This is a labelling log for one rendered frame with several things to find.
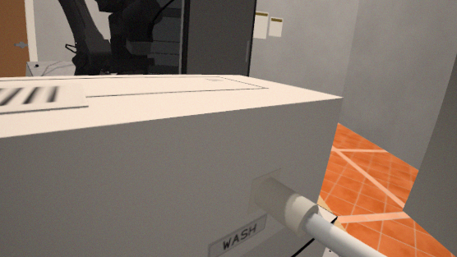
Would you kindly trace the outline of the white cylinder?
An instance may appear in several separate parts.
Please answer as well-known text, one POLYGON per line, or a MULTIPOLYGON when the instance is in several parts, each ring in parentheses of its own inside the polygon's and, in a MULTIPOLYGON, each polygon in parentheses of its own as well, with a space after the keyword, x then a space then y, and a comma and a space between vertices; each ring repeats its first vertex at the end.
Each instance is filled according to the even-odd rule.
POLYGON ((340 257, 387 257, 314 212, 307 215, 302 230, 340 257))

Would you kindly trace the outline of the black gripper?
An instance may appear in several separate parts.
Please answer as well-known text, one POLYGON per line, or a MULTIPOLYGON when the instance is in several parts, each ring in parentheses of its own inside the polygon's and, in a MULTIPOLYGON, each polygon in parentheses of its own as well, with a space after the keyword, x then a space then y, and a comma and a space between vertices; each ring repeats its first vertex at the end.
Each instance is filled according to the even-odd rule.
POLYGON ((124 58, 124 59, 107 59, 103 64, 103 72, 117 75, 147 75, 149 66, 155 64, 154 58, 124 58), (106 68, 107 67, 107 68, 106 68))

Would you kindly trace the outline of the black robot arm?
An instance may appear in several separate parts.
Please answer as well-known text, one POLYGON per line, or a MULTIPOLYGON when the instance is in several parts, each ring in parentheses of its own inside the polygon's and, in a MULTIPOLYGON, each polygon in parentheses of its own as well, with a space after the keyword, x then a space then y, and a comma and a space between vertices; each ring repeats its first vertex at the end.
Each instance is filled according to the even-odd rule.
POLYGON ((111 75, 103 73, 107 59, 148 58, 153 43, 148 22, 161 9, 156 0, 95 0, 99 11, 112 13, 108 16, 110 42, 97 29, 85 0, 58 1, 75 40, 74 76, 111 75))

